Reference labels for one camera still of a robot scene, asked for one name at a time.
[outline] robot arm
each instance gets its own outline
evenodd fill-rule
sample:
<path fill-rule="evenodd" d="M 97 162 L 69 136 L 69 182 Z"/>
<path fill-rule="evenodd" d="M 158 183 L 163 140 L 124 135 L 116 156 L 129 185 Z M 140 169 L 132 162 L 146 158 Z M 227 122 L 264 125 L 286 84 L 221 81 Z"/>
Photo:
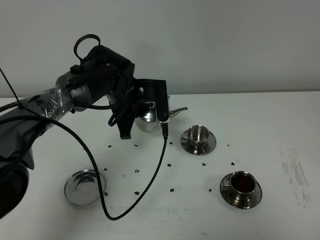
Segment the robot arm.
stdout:
<path fill-rule="evenodd" d="M 77 46 L 86 38 L 95 38 L 95 46 L 84 59 L 77 55 Z M 78 40 L 74 53 L 80 65 L 60 76 L 56 87 L 21 100 L 23 107 L 17 107 L 0 116 L 0 121 L 18 116 L 41 116 L 58 121 L 68 112 L 80 112 L 86 108 L 111 109 L 108 124 L 117 124 L 120 138 L 130 139 L 131 128 L 143 104 L 156 105 L 160 123 L 169 122 L 169 104 L 166 81 L 135 79 L 135 65 L 125 57 L 100 45 L 95 35 L 86 35 Z M 107 96 L 110 106 L 93 104 Z M 3 173 L 17 159 L 26 143 L 34 137 L 39 122 L 17 120 L 0 125 L 0 219 L 15 208 L 23 198 L 29 176 L 27 168 L 34 169 L 30 148 L 16 168 L 3 179 Z M 36 138 L 51 127 L 46 124 L 37 132 Z"/>

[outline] table surface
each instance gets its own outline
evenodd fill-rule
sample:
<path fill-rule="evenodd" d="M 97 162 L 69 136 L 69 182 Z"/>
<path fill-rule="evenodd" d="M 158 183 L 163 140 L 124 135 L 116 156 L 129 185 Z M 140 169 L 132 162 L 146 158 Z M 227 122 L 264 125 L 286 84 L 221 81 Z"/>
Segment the table surface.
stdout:
<path fill-rule="evenodd" d="M 2 98 L 0 106 L 12 101 Z M 29 171 L 28 190 L 0 220 L 0 238 L 318 239 L 319 103 L 320 92 L 171 95 L 172 109 L 188 111 L 170 120 L 172 144 L 149 192 L 118 221 L 104 216 L 100 201 L 87 206 L 67 202 L 66 180 L 92 166 L 79 143 L 54 126 L 33 145 L 35 168 Z M 97 104 L 105 105 L 107 99 Z M 107 179 L 107 208 L 118 216 L 137 199 L 134 192 L 149 183 L 163 138 L 161 131 L 145 133 L 134 125 L 131 139 L 121 140 L 118 128 L 107 124 L 110 116 L 109 110 L 87 109 L 67 114 L 61 122 L 88 145 Z M 193 156 L 182 149 L 180 135 L 192 125 L 204 125 L 215 135 L 212 153 Z M 223 200 L 220 182 L 235 171 L 251 173 L 261 185 L 256 207 L 240 210 Z"/>

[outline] clear tape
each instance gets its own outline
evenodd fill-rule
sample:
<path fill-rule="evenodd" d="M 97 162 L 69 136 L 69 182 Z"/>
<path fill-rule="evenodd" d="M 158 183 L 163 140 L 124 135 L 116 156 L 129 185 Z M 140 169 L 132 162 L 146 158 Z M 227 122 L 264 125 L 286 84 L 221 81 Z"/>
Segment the clear tape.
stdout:
<path fill-rule="evenodd" d="M 67 112 L 73 109 L 74 101 L 64 86 L 58 86 L 26 97 L 20 101 L 24 107 L 38 115 L 59 121 Z"/>

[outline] stainless steel teapot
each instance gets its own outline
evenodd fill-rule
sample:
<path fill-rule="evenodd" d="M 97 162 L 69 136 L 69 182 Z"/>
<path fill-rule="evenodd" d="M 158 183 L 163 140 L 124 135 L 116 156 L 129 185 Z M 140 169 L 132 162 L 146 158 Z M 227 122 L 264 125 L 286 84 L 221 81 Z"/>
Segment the stainless steel teapot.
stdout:
<path fill-rule="evenodd" d="M 173 118 L 178 113 L 181 113 L 185 110 L 188 110 L 187 107 L 177 108 L 175 110 L 171 110 L 170 118 Z M 138 117 L 134 120 L 135 124 L 139 129 L 144 132 L 152 133 L 159 129 L 161 129 L 160 123 L 157 120 L 156 114 L 156 106 L 153 102 L 145 103 L 140 112 Z"/>

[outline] metal saucer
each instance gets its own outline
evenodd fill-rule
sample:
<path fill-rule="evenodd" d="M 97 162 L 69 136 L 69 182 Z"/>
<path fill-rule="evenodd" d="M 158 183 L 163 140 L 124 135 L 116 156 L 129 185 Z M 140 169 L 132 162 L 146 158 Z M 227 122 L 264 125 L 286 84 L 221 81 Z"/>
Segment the metal saucer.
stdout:
<path fill-rule="evenodd" d="M 250 175 L 255 182 L 254 190 L 248 193 L 242 193 L 235 190 L 231 184 L 231 176 L 234 174 Z M 220 193 L 228 204 L 237 209 L 252 209 L 258 205 L 262 199 L 262 189 L 260 184 L 250 173 L 245 171 L 233 172 L 225 176 L 220 183 Z"/>
<path fill-rule="evenodd" d="M 102 189 L 106 188 L 106 181 L 99 173 Z M 94 170 L 85 169 L 73 174 L 64 185 L 64 196 L 75 205 L 86 205 L 99 199 L 97 176 Z"/>
<path fill-rule="evenodd" d="M 180 136 L 180 144 L 182 148 L 186 150 L 188 153 L 196 156 L 204 156 L 211 153 L 215 149 L 217 145 L 217 140 L 215 135 L 213 135 L 212 132 L 209 132 L 207 144 L 200 148 L 194 148 L 188 141 L 188 130 L 186 130 Z"/>

